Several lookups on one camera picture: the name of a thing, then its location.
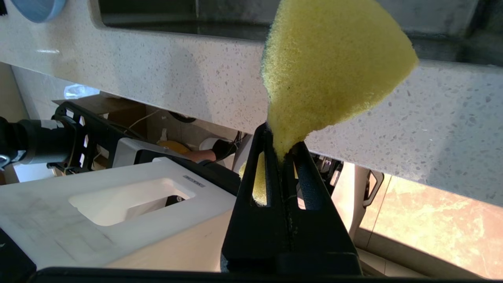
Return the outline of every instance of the wall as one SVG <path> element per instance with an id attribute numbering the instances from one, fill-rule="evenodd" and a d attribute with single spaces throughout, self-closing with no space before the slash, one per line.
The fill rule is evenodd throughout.
<path id="1" fill-rule="evenodd" d="M 9 122 L 27 119 L 25 105 L 19 94 L 11 66 L 0 62 L 0 116 Z"/>

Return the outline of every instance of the white wire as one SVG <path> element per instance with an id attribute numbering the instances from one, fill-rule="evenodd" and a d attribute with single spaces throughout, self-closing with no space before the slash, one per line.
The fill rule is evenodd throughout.
<path id="1" fill-rule="evenodd" d="M 139 119 L 138 121 L 136 121 L 136 122 L 132 123 L 132 124 L 128 127 L 128 129 L 131 129 L 134 125 L 136 125 L 136 124 L 137 124 L 137 123 L 139 123 L 140 121 L 143 121 L 143 120 L 147 119 L 148 117 L 150 117 L 150 116 L 152 116 L 152 115 L 156 114 L 156 113 L 157 113 L 157 112 L 159 112 L 159 111 L 160 111 L 160 110 L 155 110 L 154 112 L 152 112 L 152 113 L 148 114 L 147 116 L 145 116 L 145 117 L 143 117 L 143 118 Z"/>

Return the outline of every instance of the black cable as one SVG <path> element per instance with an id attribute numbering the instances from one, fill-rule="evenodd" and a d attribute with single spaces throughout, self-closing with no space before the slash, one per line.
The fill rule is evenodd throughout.
<path id="1" fill-rule="evenodd" d="M 173 118 L 175 118 L 176 120 L 182 122 L 182 123 L 192 123 L 196 120 L 196 118 L 192 118 L 192 117 L 185 117 L 183 115 L 180 115 L 178 113 L 175 113 L 175 112 L 171 112 L 171 111 L 168 111 L 171 116 L 173 116 Z"/>

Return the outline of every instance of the sponge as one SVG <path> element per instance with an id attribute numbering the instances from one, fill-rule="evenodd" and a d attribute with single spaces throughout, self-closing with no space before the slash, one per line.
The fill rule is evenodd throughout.
<path id="1" fill-rule="evenodd" d="M 381 102 L 417 62 L 374 0 L 282 0 L 262 62 L 278 160 L 310 132 Z"/>
<path id="2" fill-rule="evenodd" d="M 245 168 L 246 162 L 244 162 L 239 169 L 239 176 L 241 177 L 241 179 L 243 179 Z M 259 159 L 257 161 L 257 171 L 255 172 L 255 182 L 253 186 L 252 197 L 259 206 L 267 205 L 266 160 L 264 157 L 264 152 L 261 152 L 259 154 Z"/>

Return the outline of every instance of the beige tile floor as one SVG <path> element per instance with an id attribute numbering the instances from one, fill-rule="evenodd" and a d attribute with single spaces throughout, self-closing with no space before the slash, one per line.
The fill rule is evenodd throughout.
<path id="1" fill-rule="evenodd" d="M 479 276 L 503 278 L 502 207 L 390 177 L 360 227 Z"/>

